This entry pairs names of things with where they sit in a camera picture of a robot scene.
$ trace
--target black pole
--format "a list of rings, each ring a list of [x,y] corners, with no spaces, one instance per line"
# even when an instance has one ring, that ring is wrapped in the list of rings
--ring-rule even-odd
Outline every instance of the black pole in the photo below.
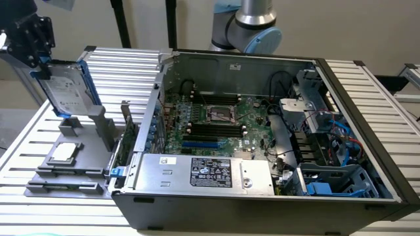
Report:
[[[178,49],[176,38],[176,0],[166,0],[170,48]]]
[[[131,48],[130,34],[128,34],[124,7],[123,7],[123,0],[111,0],[111,6],[114,8],[114,13],[116,15],[123,48]]]

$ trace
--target white wall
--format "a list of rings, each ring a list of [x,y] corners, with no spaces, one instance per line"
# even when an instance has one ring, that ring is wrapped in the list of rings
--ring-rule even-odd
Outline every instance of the white wall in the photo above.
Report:
[[[166,1],[131,2],[138,46],[166,47]],[[208,48],[212,5],[178,1],[180,48]],[[274,6],[284,33],[278,55],[363,60],[375,73],[390,75],[404,63],[420,62],[420,0],[274,0]]]
[[[52,19],[56,48],[55,59],[76,60],[87,45],[120,47],[120,35],[111,2],[108,0],[78,0],[67,11],[43,0],[36,0],[38,14]],[[8,64],[0,60],[0,79],[16,79]]]

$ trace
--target blue drive bracket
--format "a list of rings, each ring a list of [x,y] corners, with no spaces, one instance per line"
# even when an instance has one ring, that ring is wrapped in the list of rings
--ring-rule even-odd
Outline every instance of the blue drive bracket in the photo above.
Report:
[[[30,74],[36,79],[54,106],[58,117],[87,116],[91,106],[102,105],[87,62],[62,61],[42,58],[51,71],[48,80],[39,73]]]

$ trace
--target motherboard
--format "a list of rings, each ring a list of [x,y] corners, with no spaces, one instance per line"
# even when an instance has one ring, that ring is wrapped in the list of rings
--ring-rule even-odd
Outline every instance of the motherboard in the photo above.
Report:
[[[272,131],[258,97],[167,94],[166,126],[167,154],[268,158]]]

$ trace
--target power supply label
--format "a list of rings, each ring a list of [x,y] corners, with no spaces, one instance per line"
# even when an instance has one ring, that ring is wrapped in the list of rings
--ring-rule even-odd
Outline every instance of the power supply label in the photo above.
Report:
[[[230,159],[191,159],[190,184],[195,187],[232,188]]]

